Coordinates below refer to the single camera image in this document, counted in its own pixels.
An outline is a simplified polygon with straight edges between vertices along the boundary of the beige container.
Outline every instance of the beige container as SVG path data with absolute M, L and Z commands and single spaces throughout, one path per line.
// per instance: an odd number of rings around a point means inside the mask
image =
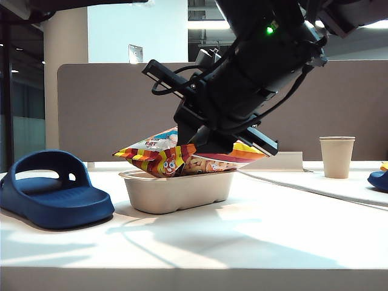
M 134 170 L 119 175 L 125 179 L 134 208 L 163 214 L 226 200 L 234 172 L 155 178 Z
M 322 160 L 325 177 L 346 179 L 349 177 L 349 166 L 352 160 L 354 136 L 322 136 Z

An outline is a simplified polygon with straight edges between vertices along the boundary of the paper bowl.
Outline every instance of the paper bowl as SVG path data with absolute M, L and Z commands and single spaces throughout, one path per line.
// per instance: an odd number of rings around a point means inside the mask
M 235 171 L 155 178 L 139 170 L 120 173 L 131 205 L 152 214 L 170 213 L 227 199 Z

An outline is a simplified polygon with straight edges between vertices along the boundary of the glass wall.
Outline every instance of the glass wall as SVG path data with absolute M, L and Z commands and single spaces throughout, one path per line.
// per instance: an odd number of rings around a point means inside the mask
M 19 19 L 2 7 L 0 13 L 8 20 Z M 1 58 L 6 59 L 1 65 L 9 62 L 12 77 L 5 84 L 1 74 L 0 172 L 21 156 L 45 149 L 43 32 L 32 25 L 10 25 L 3 34 L 8 37 L 0 42 Z M 10 90 L 4 92 L 7 85 Z M 11 102 L 11 110 L 4 106 L 5 100 Z
M 43 33 L 12 27 L 12 103 L 15 160 L 45 149 Z

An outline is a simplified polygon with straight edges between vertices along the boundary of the cartoon character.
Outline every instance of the cartoon character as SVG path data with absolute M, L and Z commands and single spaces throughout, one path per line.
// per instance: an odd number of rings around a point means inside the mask
M 165 160 L 163 167 L 164 167 L 164 173 L 166 175 L 174 174 L 174 172 L 176 170 L 175 154 L 174 153 Z

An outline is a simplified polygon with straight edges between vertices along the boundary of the paper cup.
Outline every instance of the paper cup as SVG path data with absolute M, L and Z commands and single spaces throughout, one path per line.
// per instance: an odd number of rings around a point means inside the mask
M 321 152 L 325 177 L 346 179 L 352 160 L 354 136 L 322 136 Z

